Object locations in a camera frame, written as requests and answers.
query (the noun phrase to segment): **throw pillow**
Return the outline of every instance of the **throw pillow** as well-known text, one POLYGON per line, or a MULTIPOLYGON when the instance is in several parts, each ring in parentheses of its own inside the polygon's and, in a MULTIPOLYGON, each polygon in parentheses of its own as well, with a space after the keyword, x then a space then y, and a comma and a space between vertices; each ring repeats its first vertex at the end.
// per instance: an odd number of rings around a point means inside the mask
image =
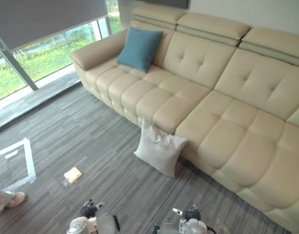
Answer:
POLYGON ((143 119, 140 144, 134 154, 167 176, 175 177, 175 164, 187 139, 165 133, 143 119))
POLYGON ((147 73, 163 32, 145 31, 130 27, 126 44, 118 57, 118 63, 134 67, 147 73))

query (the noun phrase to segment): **roller blind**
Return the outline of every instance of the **roller blind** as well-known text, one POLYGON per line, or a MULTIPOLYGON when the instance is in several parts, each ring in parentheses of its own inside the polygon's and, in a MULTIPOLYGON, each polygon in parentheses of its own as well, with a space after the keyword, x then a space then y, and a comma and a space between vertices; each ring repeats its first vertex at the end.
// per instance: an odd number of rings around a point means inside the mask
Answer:
POLYGON ((105 0, 0 0, 0 37, 14 49, 106 14, 105 0))
POLYGON ((183 9, 188 8, 188 2, 189 2, 189 0, 140 0, 140 1, 147 1, 151 3, 157 3, 157 4, 173 6, 173 7, 183 8, 183 9))

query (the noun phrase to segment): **sofa seat cushion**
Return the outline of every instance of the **sofa seat cushion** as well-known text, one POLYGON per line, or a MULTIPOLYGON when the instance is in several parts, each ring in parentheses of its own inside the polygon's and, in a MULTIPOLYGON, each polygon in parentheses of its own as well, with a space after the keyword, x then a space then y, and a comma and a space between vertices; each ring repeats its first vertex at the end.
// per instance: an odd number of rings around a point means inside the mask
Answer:
POLYGON ((175 135, 189 140, 183 155, 197 167, 299 232, 299 127, 212 91, 175 135))
POLYGON ((147 73, 116 63, 117 58, 85 73, 92 93, 141 126, 146 118, 173 134, 210 89, 152 65, 147 73))

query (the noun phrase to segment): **sofa armrest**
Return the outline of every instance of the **sofa armrest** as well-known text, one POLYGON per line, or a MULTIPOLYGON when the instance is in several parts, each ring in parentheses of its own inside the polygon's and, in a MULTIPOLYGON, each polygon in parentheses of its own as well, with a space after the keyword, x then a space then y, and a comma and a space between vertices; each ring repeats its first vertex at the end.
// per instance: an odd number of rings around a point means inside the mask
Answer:
POLYGON ((124 47, 127 29, 84 46, 71 54, 72 60, 87 71, 118 55, 124 47))

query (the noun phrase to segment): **grass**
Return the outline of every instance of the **grass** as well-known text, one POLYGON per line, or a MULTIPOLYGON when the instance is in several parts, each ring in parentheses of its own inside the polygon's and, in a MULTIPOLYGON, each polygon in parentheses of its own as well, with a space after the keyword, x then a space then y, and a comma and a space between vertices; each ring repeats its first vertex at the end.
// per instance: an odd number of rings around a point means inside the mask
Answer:
MULTIPOLYGON (((110 16, 109 21, 113 34, 121 31, 120 16, 110 16)), ((57 44, 56 48, 51 46, 46 49, 41 49, 37 52, 29 53, 21 58, 17 58, 17 60, 31 79, 33 81, 37 81, 71 64, 72 60, 70 58, 70 54, 92 42, 85 29, 87 31, 87 28, 83 28, 83 30, 81 29, 73 32, 73 34, 68 38, 70 42, 69 45, 65 43, 65 41, 62 41, 57 44)), ((35 46, 30 45, 25 47, 24 50, 33 48, 35 48, 35 46)), ((5 63, 0 65, 0 99, 25 86, 26 84, 11 67, 5 63)))

